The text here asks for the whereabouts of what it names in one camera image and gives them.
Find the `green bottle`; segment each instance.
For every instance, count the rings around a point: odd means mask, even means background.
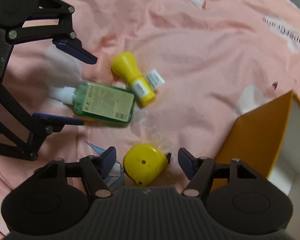
[[[122,88],[82,81],[77,88],[52,88],[50,97],[73,105],[77,116],[121,124],[131,121],[135,96]]]

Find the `white label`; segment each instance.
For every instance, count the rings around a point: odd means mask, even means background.
[[[84,97],[82,111],[127,122],[134,95],[117,88],[91,84]]]
[[[149,89],[140,80],[137,80],[131,88],[138,98],[143,98],[150,94]]]
[[[158,87],[164,84],[164,79],[159,75],[159,73],[153,69],[146,76],[150,87],[156,90]]]

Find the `yellow bottle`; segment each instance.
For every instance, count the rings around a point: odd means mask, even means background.
[[[156,95],[138,70],[136,59],[132,53],[123,52],[119,54],[113,60],[111,69],[125,80],[142,106],[146,106],[155,100]]]

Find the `wrinkled pink sheet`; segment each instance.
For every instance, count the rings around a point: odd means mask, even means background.
[[[267,98],[291,89],[300,96],[300,11],[288,0],[64,1],[75,7],[74,30],[83,47],[99,58],[97,65],[80,63],[83,79],[114,84],[109,62],[131,51],[144,74],[157,69],[165,84],[153,104],[136,107],[126,128],[100,122],[65,126],[47,138],[35,162],[0,156],[0,203],[50,160],[75,162],[95,154],[87,142],[103,149],[115,146],[120,163],[138,143],[171,151],[171,164],[150,186],[181,190],[188,180],[178,165],[179,147],[215,157],[245,87],[254,85]],[[36,41],[15,46],[4,83],[29,113],[71,116],[47,97],[47,81],[58,79],[47,62],[50,45]],[[2,109],[0,118],[27,137]],[[75,180],[69,183],[82,187]],[[128,177],[125,185],[133,185]]]

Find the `cardboard box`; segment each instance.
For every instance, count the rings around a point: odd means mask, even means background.
[[[293,91],[237,118],[215,160],[229,163],[234,157],[290,198],[293,215],[286,231],[300,240],[300,99]],[[212,190],[224,184],[217,179]]]

